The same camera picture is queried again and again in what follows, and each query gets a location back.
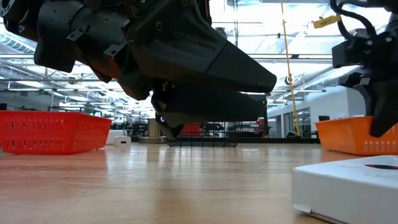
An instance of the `white cardboard box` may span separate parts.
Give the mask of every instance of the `white cardboard box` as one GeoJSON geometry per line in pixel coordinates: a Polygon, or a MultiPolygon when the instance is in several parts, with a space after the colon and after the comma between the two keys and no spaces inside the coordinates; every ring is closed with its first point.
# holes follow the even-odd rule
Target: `white cardboard box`
{"type": "Polygon", "coordinates": [[[113,145],[116,136],[122,136],[124,134],[123,130],[109,130],[108,137],[106,138],[107,145],[113,145]]]}
{"type": "Polygon", "coordinates": [[[131,147],[131,138],[129,136],[116,136],[114,145],[116,147],[131,147]]]}
{"type": "Polygon", "coordinates": [[[294,168],[294,209],[333,223],[398,223],[398,169],[367,165],[398,167],[398,156],[294,168]]]}

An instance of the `white wall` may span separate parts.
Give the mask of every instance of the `white wall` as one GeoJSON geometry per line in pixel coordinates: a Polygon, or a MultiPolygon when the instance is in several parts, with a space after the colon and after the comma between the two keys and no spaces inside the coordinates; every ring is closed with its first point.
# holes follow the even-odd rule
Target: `white wall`
{"type": "MultiPolygon", "coordinates": [[[[324,93],[310,93],[305,97],[304,101],[297,101],[297,110],[310,108],[311,112],[311,130],[317,130],[315,123],[319,121],[318,116],[327,115],[330,119],[347,118],[354,114],[358,114],[361,110],[364,111],[364,100],[361,101],[356,93],[350,92],[348,94],[347,88],[342,86],[327,87],[324,93]],[[352,104],[349,111],[349,99],[352,104]]],[[[293,111],[293,103],[288,105],[276,106],[268,109],[268,118],[293,111]]]]}
{"type": "MultiPolygon", "coordinates": [[[[54,98],[54,106],[59,106],[59,100],[54,98]]],[[[20,93],[0,93],[0,103],[7,103],[9,110],[15,110],[18,107],[34,108],[47,111],[51,105],[50,95],[39,95],[36,92],[28,92],[28,96],[21,96],[20,93]]]]}

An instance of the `yellow tag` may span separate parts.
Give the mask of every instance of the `yellow tag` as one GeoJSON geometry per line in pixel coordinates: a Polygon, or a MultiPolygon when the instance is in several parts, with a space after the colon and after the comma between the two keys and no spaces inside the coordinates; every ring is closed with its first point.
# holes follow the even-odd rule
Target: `yellow tag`
{"type": "Polygon", "coordinates": [[[313,22],[313,27],[316,29],[328,26],[330,24],[334,24],[335,22],[338,22],[341,20],[341,16],[337,15],[337,16],[329,16],[327,18],[318,20],[318,21],[314,21],[313,22]]]}

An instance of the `wire rack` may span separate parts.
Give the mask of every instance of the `wire rack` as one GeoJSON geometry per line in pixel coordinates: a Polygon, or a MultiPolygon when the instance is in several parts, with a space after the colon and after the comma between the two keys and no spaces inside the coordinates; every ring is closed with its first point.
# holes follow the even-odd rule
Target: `wire rack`
{"type": "Polygon", "coordinates": [[[242,122],[206,122],[187,124],[175,139],[168,139],[170,147],[236,147],[242,122]]]}

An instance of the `black cable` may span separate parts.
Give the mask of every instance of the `black cable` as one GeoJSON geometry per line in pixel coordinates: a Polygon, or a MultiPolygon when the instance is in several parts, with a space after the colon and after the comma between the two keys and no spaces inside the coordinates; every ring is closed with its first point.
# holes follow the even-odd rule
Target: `black cable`
{"type": "MultiPolygon", "coordinates": [[[[339,3],[338,7],[341,8],[343,7],[344,3],[339,3]]],[[[337,22],[338,30],[340,31],[340,34],[347,40],[349,41],[354,41],[358,40],[358,37],[355,37],[354,35],[350,34],[350,32],[347,30],[346,26],[344,26],[343,21],[340,20],[337,22]]]]}
{"type": "Polygon", "coordinates": [[[371,7],[368,1],[344,0],[344,3],[352,4],[354,6],[359,6],[359,7],[371,7]]]}
{"type": "MultiPolygon", "coordinates": [[[[358,20],[359,22],[361,22],[365,26],[366,32],[369,34],[371,39],[376,37],[377,33],[376,33],[376,30],[373,27],[372,23],[367,18],[365,18],[365,17],[363,17],[363,16],[361,16],[361,15],[355,13],[355,12],[349,12],[349,11],[346,11],[346,10],[342,9],[344,3],[346,3],[346,2],[341,2],[341,3],[339,3],[339,5],[337,5],[337,1],[336,0],[330,0],[330,7],[338,15],[343,15],[343,16],[347,16],[347,17],[350,17],[350,18],[358,20]]],[[[341,30],[344,32],[344,35],[347,35],[347,37],[352,39],[353,36],[351,34],[349,34],[349,32],[346,30],[343,22],[340,21],[339,23],[340,23],[339,29],[341,28],[341,30]]]]}

